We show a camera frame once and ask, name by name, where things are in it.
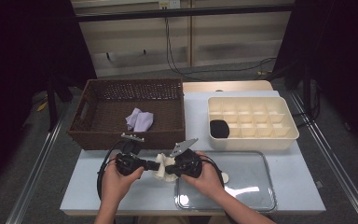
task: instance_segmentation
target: person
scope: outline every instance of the person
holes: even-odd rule
[[[200,151],[198,151],[197,154],[201,157],[205,156],[205,154]],[[119,203],[129,191],[131,184],[136,179],[139,179],[143,172],[144,168],[140,167],[131,175],[124,176],[118,172],[115,165],[108,165],[106,167],[103,175],[101,205],[97,217],[95,218],[95,224],[114,223]],[[188,175],[182,175],[182,178],[200,193],[219,204],[237,223],[274,223],[269,218],[257,213],[252,208],[228,194],[222,187],[217,172],[208,162],[202,163],[200,177],[194,178]]]

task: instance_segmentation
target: lavender cloth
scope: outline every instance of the lavender cloth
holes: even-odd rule
[[[126,117],[127,129],[130,131],[141,133],[147,131],[153,124],[153,114],[142,112],[138,108],[134,108],[132,114]]]

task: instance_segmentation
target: clear plastic lid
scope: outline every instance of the clear plastic lid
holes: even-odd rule
[[[270,212],[276,200],[264,155],[256,151],[208,151],[219,169],[228,174],[225,190],[258,212]],[[176,205],[190,210],[221,210],[222,208],[178,178],[175,188]]]

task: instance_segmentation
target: divided storage box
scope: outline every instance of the divided storage box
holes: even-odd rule
[[[298,129],[282,97],[211,97],[208,119],[228,124],[228,138],[214,138],[211,146],[223,150],[287,149]]]
[[[126,117],[137,107],[154,114],[150,129],[127,130]],[[89,80],[68,134],[86,150],[109,149],[121,135],[144,138],[143,149],[172,149],[186,140],[181,78]]]

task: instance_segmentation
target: white table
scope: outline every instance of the white table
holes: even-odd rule
[[[213,150],[207,137],[207,99],[211,96],[278,96],[276,91],[211,91],[186,92],[186,139],[198,137],[193,150]],[[147,151],[142,158],[153,160],[160,151]],[[286,150],[262,150],[268,162],[277,209],[276,214],[319,214],[325,211],[324,203],[312,180],[310,171],[295,141]],[[69,216],[94,216],[100,200],[97,194],[97,172],[106,151],[82,150],[71,181],[62,200],[61,210]],[[210,216],[223,215],[221,211],[188,211],[178,209],[174,201],[174,183],[155,179],[144,172],[135,181],[120,203],[118,215],[150,216]]]

